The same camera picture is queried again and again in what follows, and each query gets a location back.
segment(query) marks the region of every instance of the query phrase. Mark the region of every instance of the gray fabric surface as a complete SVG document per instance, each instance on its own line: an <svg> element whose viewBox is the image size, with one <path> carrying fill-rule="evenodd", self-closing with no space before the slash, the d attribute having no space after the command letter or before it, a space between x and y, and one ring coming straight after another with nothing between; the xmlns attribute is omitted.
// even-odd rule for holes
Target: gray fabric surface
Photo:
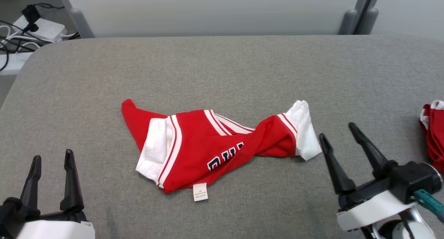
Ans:
<svg viewBox="0 0 444 239"><path fill-rule="evenodd" d="M357 184L371 167L347 123L389 158L425 159L422 106L444 99L444 43L395 36L95 39L44 46L24 65L0 110L0 200L19 196L42 156L39 208L63 198L73 149L87 218L99 239L363 238L340 230L324 158L254 158L208 187L165 195L135 171L139 152L120 112L131 98L162 114L211 108L243 125L309 103ZM436 195L444 201L444 191ZM437 238L444 227L421 209Z"/></svg>

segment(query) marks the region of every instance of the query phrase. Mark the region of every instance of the clothing tag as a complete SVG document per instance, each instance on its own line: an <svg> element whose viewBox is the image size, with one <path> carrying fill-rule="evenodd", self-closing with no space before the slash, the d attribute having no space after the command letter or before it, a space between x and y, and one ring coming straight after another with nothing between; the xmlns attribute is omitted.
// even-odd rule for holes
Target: clothing tag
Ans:
<svg viewBox="0 0 444 239"><path fill-rule="evenodd" d="M83 224L83 225L86 225L86 226L88 226L88 227L94 228L94 227L92 226L92 223L90 223L90 222L81 221L80 223Z"/></svg>
<svg viewBox="0 0 444 239"><path fill-rule="evenodd" d="M208 193L206 193L206 182L193 185L193 195L195 202L208 199Z"/></svg>

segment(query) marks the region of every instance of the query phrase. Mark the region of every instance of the green cable connector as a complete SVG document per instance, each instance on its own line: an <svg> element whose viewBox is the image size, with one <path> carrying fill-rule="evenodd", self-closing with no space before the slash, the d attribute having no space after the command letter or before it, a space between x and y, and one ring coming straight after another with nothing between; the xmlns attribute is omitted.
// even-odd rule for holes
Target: green cable connector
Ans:
<svg viewBox="0 0 444 239"><path fill-rule="evenodd" d="M415 192L415 201L424 208L430 210L436 215L436 217L438 217L441 223L444 223L444 205L436 200L427 191L418 190Z"/></svg>

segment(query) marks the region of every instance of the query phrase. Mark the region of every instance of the black plug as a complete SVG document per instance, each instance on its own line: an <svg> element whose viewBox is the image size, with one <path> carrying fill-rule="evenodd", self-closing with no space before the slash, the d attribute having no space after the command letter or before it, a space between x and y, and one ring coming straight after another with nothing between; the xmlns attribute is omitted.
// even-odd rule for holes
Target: black plug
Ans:
<svg viewBox="0 0 444 239"><path fill-rule="evenodd" d="M36 32L39 28L35 22L40 19L40 14L37 8L35 8L34 5L27 5L26 8L22 10L22 13L29 22L29 24L24 28L24 32Z"/></svg>

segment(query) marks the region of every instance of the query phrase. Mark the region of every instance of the gray floor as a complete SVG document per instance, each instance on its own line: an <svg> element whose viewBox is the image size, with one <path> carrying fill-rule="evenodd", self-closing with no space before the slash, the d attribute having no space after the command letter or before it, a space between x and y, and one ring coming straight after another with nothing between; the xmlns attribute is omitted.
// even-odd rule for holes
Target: gray floor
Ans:
<svg viewBox="0 0 444 239"><path fill-rule="evenodd" d="M62 2L60 0L0 0L0 20L14 23L22 15L21 11L26 7L26 5L40 2L49 3L57 7L62 6ZM37 8L42 18L64 24L68 29L69 34L76 32L76 28L71 22L71 19L65 9L45 9L39 6L37 6ZM5 36L6 34L6 28L0 29L0 35ZM15 75L0 76L0 108L5 101L6 95L8 94L9 89L11 89L15 79Z"/></svg>

